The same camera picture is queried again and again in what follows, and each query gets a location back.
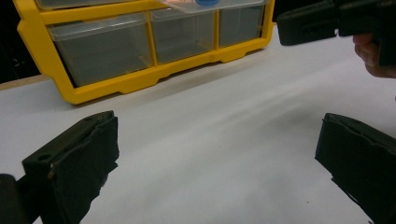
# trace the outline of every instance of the finger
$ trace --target finger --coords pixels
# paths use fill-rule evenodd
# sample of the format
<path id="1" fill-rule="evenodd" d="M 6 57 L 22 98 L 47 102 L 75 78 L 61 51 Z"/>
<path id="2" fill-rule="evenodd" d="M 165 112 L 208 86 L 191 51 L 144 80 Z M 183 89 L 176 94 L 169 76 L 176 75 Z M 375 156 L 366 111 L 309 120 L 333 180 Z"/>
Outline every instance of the finger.
<path id="1" fill-rule="evenodd" d="M 352 40 L 356 45 L 366 45 L 373 41 L 373 34 L 354 35 Z"/>
<path id="2" fill-rule="evenodd" d="M 355 45 L 355 52 L 368 65 L 378 64 L 379 49 L 376 44 Z"/>
<path id="3" fill-rule="evenodd" d="M 391 77 L 396 78 L 396 67 L 380 67 L 380 66 L 370 66 L 366 64 L 367 72 L 369 72 L 374 77 Z"/>

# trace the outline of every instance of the blue object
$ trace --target blue object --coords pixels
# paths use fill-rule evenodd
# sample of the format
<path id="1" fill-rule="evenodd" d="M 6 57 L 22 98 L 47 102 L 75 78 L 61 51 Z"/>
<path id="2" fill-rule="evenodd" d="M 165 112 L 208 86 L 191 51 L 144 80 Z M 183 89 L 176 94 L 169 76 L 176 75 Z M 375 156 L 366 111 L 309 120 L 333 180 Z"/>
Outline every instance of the blue object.
<path id="1" fill-rule="evenodd" d="M 195 0 L 195 2 L 201 7 L 213 7 L 219 0 Z"/>

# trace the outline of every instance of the dark background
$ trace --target dark background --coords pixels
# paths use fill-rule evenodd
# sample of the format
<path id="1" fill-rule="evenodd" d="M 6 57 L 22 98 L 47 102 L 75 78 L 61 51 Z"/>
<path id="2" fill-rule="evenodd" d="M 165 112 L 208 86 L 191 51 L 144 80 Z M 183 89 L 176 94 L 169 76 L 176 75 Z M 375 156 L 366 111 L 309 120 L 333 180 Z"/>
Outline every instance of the dark background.
<path id="1" fill-rule="evenodd" d="M 320 0 L 276 0 L 273 21 L 285 11 Z M 20 20 L 11 0 L 0 0 L 0 83 L 39 75 L 38 69 L 17 32 Z"/>

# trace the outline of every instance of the yellow storage drawer cabinet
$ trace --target yellow storage drawer cabinet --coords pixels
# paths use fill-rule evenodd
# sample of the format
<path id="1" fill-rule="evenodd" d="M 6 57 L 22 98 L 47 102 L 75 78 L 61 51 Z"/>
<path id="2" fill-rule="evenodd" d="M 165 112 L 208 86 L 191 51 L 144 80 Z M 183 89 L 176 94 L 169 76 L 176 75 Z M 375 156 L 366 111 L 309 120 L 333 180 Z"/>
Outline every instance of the yellow storage drawer cabinet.
<path id="1" fill-rule="evenodd" d="M 85 0 L 92 6 L 83 7 L 58 1 L 14 5 L 40 73 L 72 104 L 138 91 L 176 72 L 261 49 L 271 40 L 275 3 L 184 13 L 155 0 Z"/>

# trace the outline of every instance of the white table surface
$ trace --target white table surface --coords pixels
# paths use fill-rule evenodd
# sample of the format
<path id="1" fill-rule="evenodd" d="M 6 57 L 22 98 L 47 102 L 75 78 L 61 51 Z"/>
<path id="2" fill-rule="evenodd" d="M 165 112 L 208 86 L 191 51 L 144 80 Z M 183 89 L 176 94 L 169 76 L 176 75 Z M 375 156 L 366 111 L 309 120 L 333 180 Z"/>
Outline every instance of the white table surface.
<path id="1" fill-rule="evenodd" d="M 82 223 L 367 224 L 315 159 L 325 113 L 396 136 L 396 81 L 368 75 L 350 38 L 264 50 L 84 105 L 44 81 L 0 91 L 0 172 L 75 122 L 114 110 L 119 168 Z"/>

